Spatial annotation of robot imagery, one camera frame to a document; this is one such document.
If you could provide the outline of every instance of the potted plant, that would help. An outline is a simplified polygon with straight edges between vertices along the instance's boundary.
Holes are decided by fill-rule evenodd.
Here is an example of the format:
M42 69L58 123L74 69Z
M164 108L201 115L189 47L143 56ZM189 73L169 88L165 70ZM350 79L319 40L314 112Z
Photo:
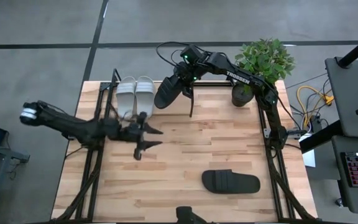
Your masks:
M285 46L278 39L256 41L242 45L241 54L234 58L244 70L260 75L266 82L274 84L279 78L291 75L294 58L290 57ZM249 85L237 82L232 89L234 106L244 106L254 97Z

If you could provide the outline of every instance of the gray floor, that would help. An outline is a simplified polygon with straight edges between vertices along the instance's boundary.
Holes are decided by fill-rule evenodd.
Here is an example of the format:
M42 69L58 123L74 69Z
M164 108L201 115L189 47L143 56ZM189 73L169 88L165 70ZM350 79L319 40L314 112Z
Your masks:
M0 0L0 44L73 44L92 41L102 0ZM110 0L100 42L358 40L358 1L354 0ZM325 73L324 59L354 46L288 47L296 69L287 86ZM237 47L205 47L234 56ZM169 57L173 48L162 49ZM67 146L59 133L19 122L25 101L44 100L74 113L89 49L0 50L0 127L10 131L17 151L30 162L7 180L0 196L0 223L40 222L50 218ZM90 80L147 75L160 80L172 67L154 49L98 49ZM208 75L205 79L224 79ZM327 76L305 85L318 90ZM299 108L294 86L290 103ZM301 92L306 100L308 90ZM337 120L335 106L322 117ZM358 223L358 214L337 208L336 182L310 177L318 215L323 220Z

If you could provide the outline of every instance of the butcher block tabletop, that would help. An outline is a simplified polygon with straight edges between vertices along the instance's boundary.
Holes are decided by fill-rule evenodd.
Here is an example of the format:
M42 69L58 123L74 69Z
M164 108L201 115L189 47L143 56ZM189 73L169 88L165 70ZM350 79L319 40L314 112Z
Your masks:
M84 82L77 117L93 118L99 84ZM290 111L284 82L278 81L276 86ZM282 124L287 129L294 128L279 104L278 111ZM191 206L207 222L277 221L257 102L253 99L236 108L231 103L231 87L200 86L195 87L192 118L189 112L190 99L183 95L164 110L154 109L149 124L164 134L145 134L144 138L163 144L144 152L141 161L133 158L135 143L106 139L94 222L176 222L175 209L179 206ZM298 146L295 140L288 143ZM79 147L77 141L71 141L67 154ZM286 146L283 157L291 191L316 217L301 151ZM78 193L85 158L86 149L82 149L65 160L52 218L61 215ZM255 194L208 192L201 182L201 174L210 169L232 169L255 175L260 180L260 190ZM85 198L84 217L90 192ZM280 200L288 217L282 191Z

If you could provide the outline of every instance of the black slide sandal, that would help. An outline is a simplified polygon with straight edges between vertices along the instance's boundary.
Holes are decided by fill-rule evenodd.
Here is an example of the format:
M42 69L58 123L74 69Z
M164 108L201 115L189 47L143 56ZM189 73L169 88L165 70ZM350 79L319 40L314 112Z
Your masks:
M260 189L258 177L230 169L204 171L202 180L205 188L215 194L252 194Z

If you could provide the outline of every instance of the white slide sandal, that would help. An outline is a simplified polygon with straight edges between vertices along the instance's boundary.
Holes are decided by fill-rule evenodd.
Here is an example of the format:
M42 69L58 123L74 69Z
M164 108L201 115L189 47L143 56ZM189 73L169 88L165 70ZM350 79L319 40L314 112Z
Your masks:
M154 108L155 87L151 78L142 76L137 79L136 85L136 110L137 113L146 112L147 117L151 117Z
M134 77L125 77L117 86L117 112L121 118L131 118L134 113L135 86Z

